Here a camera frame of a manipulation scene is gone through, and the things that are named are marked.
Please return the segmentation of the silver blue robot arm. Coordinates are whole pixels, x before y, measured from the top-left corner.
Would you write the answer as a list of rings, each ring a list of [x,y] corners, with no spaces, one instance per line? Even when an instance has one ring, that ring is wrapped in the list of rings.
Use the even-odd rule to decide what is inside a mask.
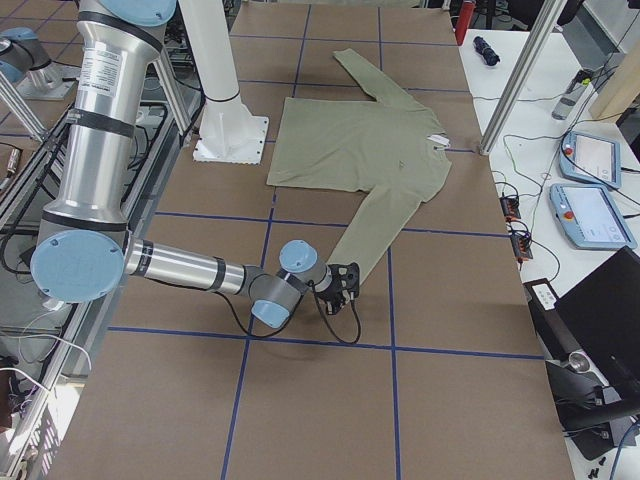
[[[173,287],[250,299],[251,312],[283,327],[306,294],[322,317],[352,305],[356,264],[329,265],[308,243],[288,242],[280,270],[227,262],[134,236],[121,208],[138,105],[149,64],[165,57],[164,32],[180,13],[199,74],[198,161],[255,164],[268,119],[243,104],[223,5],[219,1],[84,1],[78,28],[84,56],[57,197],[42,213],[31,275],[46,295],[83,303],[111,292],[124,275]]]
[[[1,32],[1,72],[12,84],[50,64],[49,54],[32,29],[14,27]]]

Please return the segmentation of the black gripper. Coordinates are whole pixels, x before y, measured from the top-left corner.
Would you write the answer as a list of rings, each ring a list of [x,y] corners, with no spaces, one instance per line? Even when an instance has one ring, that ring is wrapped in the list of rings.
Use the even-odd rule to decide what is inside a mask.
[[[327,266],[325,278],[320,283],[320,299],[325,303],[327,314],[337,314],[355,300],[359,292],[360,268],[356,262]]]

